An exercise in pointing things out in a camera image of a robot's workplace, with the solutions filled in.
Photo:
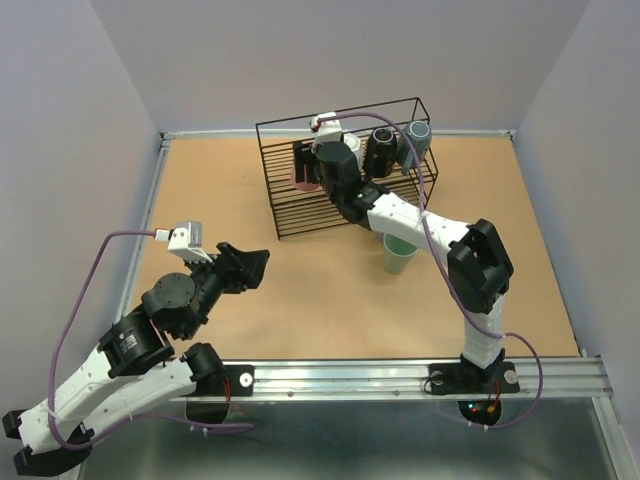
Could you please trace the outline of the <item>red cup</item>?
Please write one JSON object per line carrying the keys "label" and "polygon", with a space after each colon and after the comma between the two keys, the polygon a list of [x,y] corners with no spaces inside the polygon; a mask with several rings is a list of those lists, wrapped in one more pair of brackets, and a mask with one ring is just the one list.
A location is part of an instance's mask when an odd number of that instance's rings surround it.
{"label": "red cup", "polygon": [[306,180],[298,181],[296,177],[295,167],[291,168],[290,183],[295,190],[302,191],[302,192],[311,192],[311,191],[318,190],[320,188],[320,185],[317,183],[307,182]]}

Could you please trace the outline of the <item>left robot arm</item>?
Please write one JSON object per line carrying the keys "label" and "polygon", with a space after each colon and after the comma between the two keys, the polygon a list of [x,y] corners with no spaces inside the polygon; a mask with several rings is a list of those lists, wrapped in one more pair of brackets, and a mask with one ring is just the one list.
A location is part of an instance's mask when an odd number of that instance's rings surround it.
{"label": "left robot arm", "polygon": [[7,437],[20,441],[14,456],[20,476],[56,477],[85,461],[115,429],[155,416],[156,407],[184,396],[220,395],[225,402],[253,393],[250,365],[226,367],[209,343],[193,343],[177,355],[175,340],[192,340],[224,294],[261,284],[270,253],[218,244],[206,253],[179,229],[158,230],[157,240],[184,261],[187,273],[169,273],[98,340],[87,359],[46,398],[4,415]]}

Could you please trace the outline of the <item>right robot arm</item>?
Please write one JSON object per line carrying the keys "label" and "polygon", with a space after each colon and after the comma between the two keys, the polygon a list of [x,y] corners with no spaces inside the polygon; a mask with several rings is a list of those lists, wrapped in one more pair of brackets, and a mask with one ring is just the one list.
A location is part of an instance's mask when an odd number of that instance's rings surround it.
{"label": "right robot arm", "polygon": [[514,273],[495,226],[441,217],[365,180],[354,152],[340,141],[317,148],[298,141],[293,154],[295,178],[307,175],[320,185],[349,223],[432,255],[466,321],[458,377],[472,390],[491,384],[504,359],[502,310]]}

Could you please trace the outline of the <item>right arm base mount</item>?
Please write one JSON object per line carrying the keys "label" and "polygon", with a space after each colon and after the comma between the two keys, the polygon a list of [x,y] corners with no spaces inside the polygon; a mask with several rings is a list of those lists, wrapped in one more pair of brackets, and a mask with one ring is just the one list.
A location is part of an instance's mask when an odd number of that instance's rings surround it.
{"label": "right arm base mount", "polygon": [[481,395],[495,392],[513,394],[520,391],[518,375],[512,362],[502,361],[481,369],[461,358],[458,362],[438,362],[428,366],[428,386],[433,395]]}

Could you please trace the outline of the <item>white mug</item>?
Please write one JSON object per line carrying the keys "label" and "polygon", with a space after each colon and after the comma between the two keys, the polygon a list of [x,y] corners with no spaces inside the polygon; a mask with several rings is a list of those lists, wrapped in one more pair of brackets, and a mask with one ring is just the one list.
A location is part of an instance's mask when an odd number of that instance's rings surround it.
{"label": "white mug", "polygon": [[344,133],[342,141],[354,154],[358,169],[362,170],[364,163],[364,147],[361,138],[352,133]]}

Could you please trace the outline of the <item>green cup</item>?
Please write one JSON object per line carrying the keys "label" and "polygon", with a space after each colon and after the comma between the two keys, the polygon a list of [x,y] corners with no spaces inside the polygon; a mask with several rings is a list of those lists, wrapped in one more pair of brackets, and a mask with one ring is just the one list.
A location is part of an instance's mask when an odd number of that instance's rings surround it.
{"label": "green cup", "polygon": [[389,274],[401,274],[409,265],[418,248],[390,234],[383,235],[383,268]]}

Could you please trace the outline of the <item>blue-grey mug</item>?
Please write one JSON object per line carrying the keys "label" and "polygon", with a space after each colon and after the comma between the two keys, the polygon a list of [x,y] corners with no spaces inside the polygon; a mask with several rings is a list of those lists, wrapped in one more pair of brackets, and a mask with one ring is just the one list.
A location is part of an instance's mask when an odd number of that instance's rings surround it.
{"label": "blue-grey mug", "polygon": [[404,126],[403,132],[408,137],[409,142],[406,142],[402,135],[398,137],[396,163],[400,166],[401,173],[407,175],[410,169],[415,166],[414,156],[409,145],[413,146],[419,159],[422,159],[425,152],[430,148],[432,132],[430,125],[421,120],[409,122]]}

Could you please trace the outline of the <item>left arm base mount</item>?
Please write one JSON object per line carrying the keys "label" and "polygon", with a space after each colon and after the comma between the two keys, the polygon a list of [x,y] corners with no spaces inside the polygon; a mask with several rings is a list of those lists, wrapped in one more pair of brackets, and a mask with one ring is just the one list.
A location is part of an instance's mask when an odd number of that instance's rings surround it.
{"label": "left arm base mount", "polygon": [[187,397],[251,397],[255,367],[251,364],[226,364],[222,371],[212,372],[196,381],[194,392]]}

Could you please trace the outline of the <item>black mug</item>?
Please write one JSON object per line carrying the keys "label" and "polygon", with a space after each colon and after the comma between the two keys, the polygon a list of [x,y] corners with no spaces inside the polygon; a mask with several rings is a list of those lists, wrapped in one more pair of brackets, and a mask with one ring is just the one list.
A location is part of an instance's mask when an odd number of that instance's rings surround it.
{"label": "black mug", "polygon": [[389,128],[373,130],[366,143],[363,165],[365,177],[388,177],[394,168],[397,148],[397,138]]}

